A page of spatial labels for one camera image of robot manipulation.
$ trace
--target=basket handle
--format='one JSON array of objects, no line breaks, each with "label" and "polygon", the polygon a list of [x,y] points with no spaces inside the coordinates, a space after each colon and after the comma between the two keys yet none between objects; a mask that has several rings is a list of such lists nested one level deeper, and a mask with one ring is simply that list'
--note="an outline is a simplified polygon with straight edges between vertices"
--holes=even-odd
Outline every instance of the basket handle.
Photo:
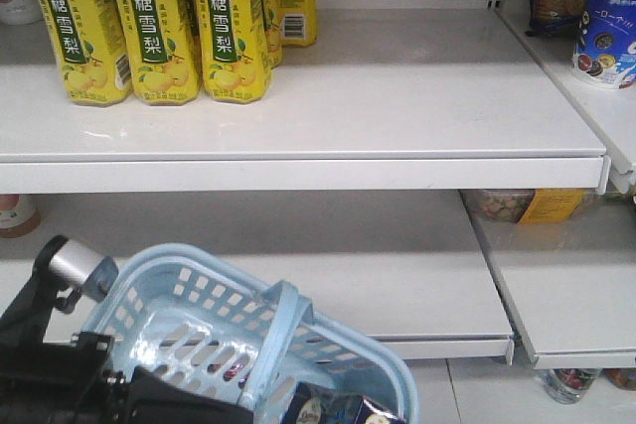
[{"label": "basket handle", "polygon": [[296,328],[311,307],[311,301],[301,296],[294,285],[284,280],[265,290],[262,297],[273,301],[277,298],[278,306],[258,358],[249,372],[249,379],[238,399],[238,405],[251,411],[269,395]]}]

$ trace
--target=light blue shopping basket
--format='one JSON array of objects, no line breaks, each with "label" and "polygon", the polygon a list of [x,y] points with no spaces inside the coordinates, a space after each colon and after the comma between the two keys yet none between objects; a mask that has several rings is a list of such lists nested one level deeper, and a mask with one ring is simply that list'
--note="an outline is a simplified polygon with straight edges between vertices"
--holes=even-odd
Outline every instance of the light blue shopping basket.
[{"label": "light blue shopping basket", "polygon": [[268,286],[190,245],[130,258],[85,331],[115,336],[109,364],[138,365],[173,385],[279,424],[298,382],[364,394],[409,424],[419,405],[393,352],[312,309],[296,287]]}]

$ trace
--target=white shelf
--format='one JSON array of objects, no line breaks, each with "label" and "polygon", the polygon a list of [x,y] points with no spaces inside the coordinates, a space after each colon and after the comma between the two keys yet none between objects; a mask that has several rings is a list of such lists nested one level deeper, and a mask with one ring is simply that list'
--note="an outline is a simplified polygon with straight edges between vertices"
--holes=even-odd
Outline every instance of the white shelf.
[{"label": "white shelf", "polygon": [[[43,224],[0,239],[0,310],[56,233],[128,257],[198,245],[275,283],[403,357],[505,355],[512,331],[459,196],[452,191],[147,193],[38,197]],[[91,309],[56,315],[67,341]]]},{"label": "white shelf", "polygon": [[609,203],[562,223],[474,220],[536,368],[634,367],[635,216]]},{"label": "white shelf", "polygon": [[627,192],[636,184],[636,88],[607,90],[575,78],[571,73],[574,39],[528,37],[529,14],[515,8],[509,12],[504,18],[520,42],[607,147],[610,179],[619,191]]},{"label": "white shelf", "polygon": [[605,147],[493,12],[320,15],[246,106],[72,105],[44,25],[1,27],[0,191],[604,185]]}]

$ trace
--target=food container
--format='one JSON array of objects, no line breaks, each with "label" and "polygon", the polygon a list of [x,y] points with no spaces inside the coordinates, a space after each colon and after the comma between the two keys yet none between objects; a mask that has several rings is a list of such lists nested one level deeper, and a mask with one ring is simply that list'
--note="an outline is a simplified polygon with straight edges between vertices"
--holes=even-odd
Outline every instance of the food container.
[{"label": "food container", "polygon": [[582,189],[474,189],[461,194],[471,212],[514,223],[560,222],[598,202],[593,190]]},{"label": "food container", "polygon": [[572,72],[603,88],[625,88],[636,80],[636,0],[586,1]]},{"label": "food container", "polygon": [[636,391],[636,367],[606,369],[605,375],[621,389]]},{"label": "food container", "polygon": [[40,213],[28,194],[0,194],[0,237],[17,238],[40,225]]}]

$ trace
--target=barcode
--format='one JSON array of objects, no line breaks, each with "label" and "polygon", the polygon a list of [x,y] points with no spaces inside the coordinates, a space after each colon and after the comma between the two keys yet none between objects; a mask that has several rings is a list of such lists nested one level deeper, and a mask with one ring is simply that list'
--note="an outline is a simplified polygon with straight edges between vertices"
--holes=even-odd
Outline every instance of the barcode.
[{"label": "barcode", "polygon": [[128,62],[128,55],[124,54],[115,62],[117,68],[117,75],[119,76],[119,82],[121,85],[126,85],[130,81],[130,63]]},{"label": "barcode", "polygon": [[283,39],[305,39],[305,16],[300,14],[285,15],[283,18]]}]

